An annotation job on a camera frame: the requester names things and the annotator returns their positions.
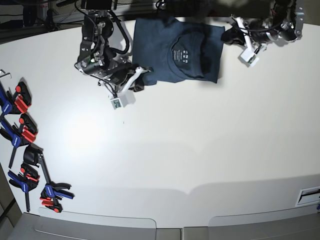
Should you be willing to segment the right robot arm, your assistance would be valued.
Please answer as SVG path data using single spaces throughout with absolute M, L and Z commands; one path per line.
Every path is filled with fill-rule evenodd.
M 84 15 L 79 56 L 74 67 L 83 75 L 98 80 L 111 97 L 118 97 L 128 87 L 130 91 L 144 90 L 144 83 L 137 73 L 138 65 L 132 64 L 125 55 L 130 49 L 130 39 L 121 21 L 112 11 L 111 0 L 82 0 L 76 10 Z M 109 38 L 117 25 L 125 41 L 125 48 L 111 47 Z

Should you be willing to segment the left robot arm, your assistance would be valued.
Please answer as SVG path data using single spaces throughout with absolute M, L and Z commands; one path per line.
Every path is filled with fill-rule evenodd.
M 294 42 L 302 38 L 305 18 L 303 0 L 275 0 L 268 17 L 242 18 L 232 16 L 231 28 L 221 35 L 227 45 L 239 45 L 254 54 L 279 39 Z

